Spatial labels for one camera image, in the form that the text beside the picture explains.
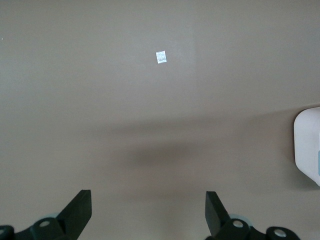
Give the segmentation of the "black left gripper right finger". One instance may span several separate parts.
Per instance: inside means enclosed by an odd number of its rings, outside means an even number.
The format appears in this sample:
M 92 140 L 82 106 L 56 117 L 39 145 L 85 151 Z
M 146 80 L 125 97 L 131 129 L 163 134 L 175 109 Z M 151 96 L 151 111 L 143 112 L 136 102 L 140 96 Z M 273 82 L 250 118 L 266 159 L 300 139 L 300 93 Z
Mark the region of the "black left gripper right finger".
M 298 240 L 292 230 L 279 226 L 269 227 L 265 233 L 238 217 L 230 217 L 218 194 L 205 194 L 205 219 L 210 236 L 208 240 Z

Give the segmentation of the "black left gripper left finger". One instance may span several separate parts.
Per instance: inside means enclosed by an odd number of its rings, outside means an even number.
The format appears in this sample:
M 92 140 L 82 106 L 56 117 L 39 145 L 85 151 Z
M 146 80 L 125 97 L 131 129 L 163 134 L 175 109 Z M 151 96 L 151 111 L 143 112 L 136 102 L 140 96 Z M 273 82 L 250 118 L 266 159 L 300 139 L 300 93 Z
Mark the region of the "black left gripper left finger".
M 92 193 L 81 190 L 56 216 L 38 220 L 15 232 L 11 225 L 0 226 L 2 240 L 76 240 L 92 216 Z

